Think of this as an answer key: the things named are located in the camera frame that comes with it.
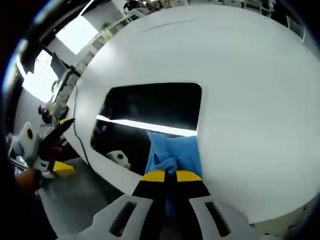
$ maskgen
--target black cable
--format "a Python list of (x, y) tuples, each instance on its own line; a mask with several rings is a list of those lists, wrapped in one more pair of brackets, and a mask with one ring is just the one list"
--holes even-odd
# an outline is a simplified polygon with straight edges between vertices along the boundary
[[(78, 95), (78, 87), (77, 87), (77, 83), (76, 83), (75, 84), (74, 105), (73, 105), (73, 118), (74, 119), (76, 119), (77, 95)], [(73, 122), (73, 131), (74, 131), (74, 135), (79, 139), (79, 142), (81, 144), (81, 147), (82, 147), (82, 150), (83, 150), (83, 153), (84, 153), (84, 157), (85, 157), (86, 163), (89, 165), (90, 169), (94, 172), (94, 174), (96, 174), (95, 170), (93, 169), (93, 167), (91, 166), (91, 164), (89, 162), (89, 159), (88, 159), (84, 144), (83, 144), (81, 138), (77, 135), (76, 120), (74, 120), (74, 122)]]
[(97, 181), (97, 183), (100, 185), (101, 189), (102, 189), (102, 192), (106, 198), (106, 200), (108, 201), (108, 205), (111, 204), (115, 199), (113, 199), (113, 196), (112, 194), (109, 195), (107, 194), (107, 190), (106, 190), (106, 186), (103, 184), (102, 181), (104, 182), (107, 182), (108, 184), (110, 184), (108, 181), (106, 181), (103, 177), (99, 176), (96, 171), (93, 169), (93, 167), (91, 166), (90, 164), (90, 161), (88, 159), (88, 156), (87, 156), (87, 153), (86, 153), (86, 150), (85, 150), (85, 147), (84, 147), (84, 144), (81, 140), (81, 138), (77, 135), (77, 131), (76, 131), (76, 108), (77, 108), (77, 95), (78, 95), (78, 87), (77, 87), (77, 84), (75, 84), (75, 96), (74, 96), (74, 105), (73, 105), (73, 118), (75, 119), (74, 122), (73, 122), (73, 131), (74, 131), (74, 135), (79, 139), (79, 142), (81, 144), (81, 147), (82, 147), (82, 150), (83, 150), (83, 153), (84, 153), (84, 157), (85, 157), (85, 160), (87, 162), (87, 164), (89, 165), (89, 168), (90, 170), (92, 171), (92, 175), (94, 177), (94, 179)]

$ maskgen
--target window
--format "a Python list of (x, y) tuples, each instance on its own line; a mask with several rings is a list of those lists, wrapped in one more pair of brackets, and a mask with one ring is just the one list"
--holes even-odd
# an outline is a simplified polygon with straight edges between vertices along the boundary
[(50, 66), (52, 56), (42, 50), (34, 63), (34, 73), (28, 72), (22, 86), (33, 96), (47, 103), (52, 97), (51, 87), (58, 79)]
[(74, 54), (78, 54), (97, 33), (98, 31), (83, 16), (79, 16), (55, 36)]

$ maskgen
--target blue towel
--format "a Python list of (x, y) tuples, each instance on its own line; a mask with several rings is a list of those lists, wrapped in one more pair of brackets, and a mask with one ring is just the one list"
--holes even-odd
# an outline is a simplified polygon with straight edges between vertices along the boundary
[[(196, 136), (168, 138), (159, 133), (148, 132), (151, 148), (145, 174), (166, 170), (170, 175), (178, 169), (193, 172), (202, 177), (202, 168)], [(166, 215), (174, 216), (170, 197), (166, 199)]]

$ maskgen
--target cable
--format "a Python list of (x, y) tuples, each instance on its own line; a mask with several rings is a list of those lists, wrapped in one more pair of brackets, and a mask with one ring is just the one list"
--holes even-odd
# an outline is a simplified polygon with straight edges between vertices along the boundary
[(84, 147), (84, 144), (81, 140), (81, 138), (77, 135), (77, 131), (76, 131), (76, 108), (77, 108), (77, 95), (78, 95), (78, 87), (77, 87), (77, 83), (75, 84), (75, 96), (74, 96), (74, 105), (73, 105), (73, 118), (75, 119), (74, 122), (73, 122), (73, 131), (74, 131), (74, 135), (78, 138), (80, 144), (81, 144), (81, 147), (82, 147), (82, 150), (83, 150), (83, 153), (84, 153), (84, 157), (85, 157), (85, 160), (86, 160), (86, 163), (89, 165), (89, 168), (90, 170), (92, 171), (92, 175), (94, 177), (94, 179), (97, 181), (97, 183), (100, 185), (101, 189), (102, 189), (102, 192), (106, 198), (106, 200), (108, 201), (108, 205), (111, 204), (113, 202), (113, 200), (110, 198), (110, 196), (107, 194), (107, 191), (106, 191), (106, 186), (102, 183), (102, 180), (103, 179), (105, 182), (107, 182), (108, 184), (110, 184), (108, 181), (106, 181), (103, 177), (100, 177), (96, 171), (93, 169), (93, 167), (91, 166), (90, 162), (89, 162), (89, 159), (88, 159), (88, 156), (87, 156), (87, 152), (85, 150), (85, 147)]
[[(74, 106), (73, 106), (73, 118), (74, 119), (76, 119), (77, 96), (78, 96), (78, 87), (77, 87), (77, 83), (76, 83), (75, 84)], [(83, 144), (81, 138), (77, 134), (77, 131), (76, 131), (76, 120), (74, 120), (74, 123), (73, 123), (73, 131), (74, 131), (74, 135), (79, 139), (79, 142), (81, 144), (81, 147), (82, 147), (82, 150), (83, 150), (83, 153), (84, 153), (84, 157), (85, 157), (86, 163), (94, 171), (94, 173), (96, 173), (95, 170), (93, 169), (93, 167), (91, 166), (90, 162), (89, 162), (89, 159), (88, 159), (87, 152), (85, 150), (84, 144)]]

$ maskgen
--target white curved surface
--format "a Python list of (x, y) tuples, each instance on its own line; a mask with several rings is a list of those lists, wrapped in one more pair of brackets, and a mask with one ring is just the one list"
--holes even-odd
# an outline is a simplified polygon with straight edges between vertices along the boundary
[[(251, 223), (287, 214), (315, 196), (319, 62), (286, 27), (228, 6), (153, 13), (122, 29), (93, 58), (77, 84), (75, 124), (98, 174), (128, 194), (141, 178), (90, 147), (108, 90), (171, 81), (202, 87), (197, 139), (203, 180), (214, 196)], [(65, 136), (84, 158), (73, 129)]]

